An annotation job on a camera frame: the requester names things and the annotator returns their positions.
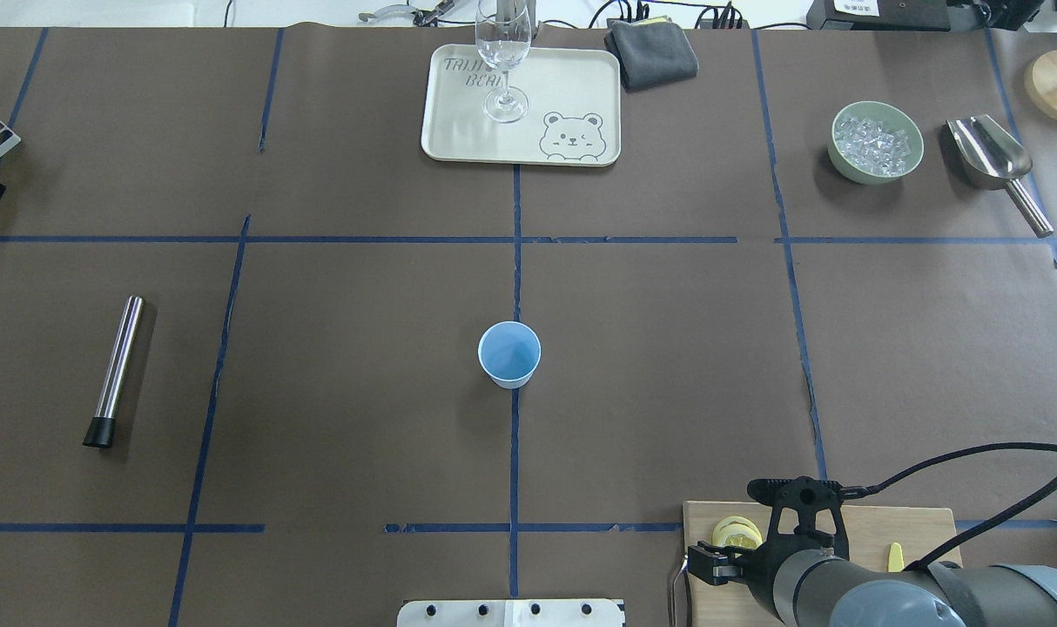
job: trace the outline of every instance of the wine glass base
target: wine glass base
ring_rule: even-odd
[[[508,97],[504,87],[498,87],[486,94],[482,111],[498,124],[509,124],[524,117],[528,112],[528,96],[521,89],[509,87]]]

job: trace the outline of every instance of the ice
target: ice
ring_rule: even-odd
[[[834,143],[850,163],[874,176],[903,176],[911,154],[907,131],[888,131],[886,124],[845,115],[834,126]]]

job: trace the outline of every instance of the bowl of ice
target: bowl of ice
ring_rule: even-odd
[[[827,152],[847,179],[867,185],[895,181],[923,160],[920,128],[894,106],[875,100],[847,105],[834,116]]]

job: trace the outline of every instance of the green bowl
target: green bowl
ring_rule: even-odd
[[[876,176],[871,171],[863,170],[861,168],[855,166],[850,162],[842,153],[839,153],[838,146],[834,142],[834,130],[838,125],[838,121],[841,119],[846,114],[851,114],[859,119],[878,119],[884,123],[884,126],[890,132],[895,131],[907,131],[907,146],[911,148],[911,154],[907,156],[907,168],[903,171],[901,176]],[[831,163],[834,167],[855,183],[863,183],[866,185],[879,185],[882,183],[888,183],[895,181],[895,179],[902,178],[910,171],[914,170],[920,162],[923,161],[923,137],[920,135],[920,127],[915,126],[914,122],[911,122],[910,117],[904,115],[904,111],[897,110],[894,106],[887,105],[884,103],[878,103],[876,100],[860,100],[858,103],[852,103],[842,108],[837,115],[834,116],[834,121],[831,122],[831,135],[830,141],[827,143],[827,152],[831,155]]]

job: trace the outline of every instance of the metal scoop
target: metal scoop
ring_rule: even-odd
[[[983,190],[1005,190],[1035,237],[1045,238],[1055,229],[1020,181],[1031,171],[1031,155],[1009,132],[988,115],[946,121],[962,153],[962,165],[970,182]]]

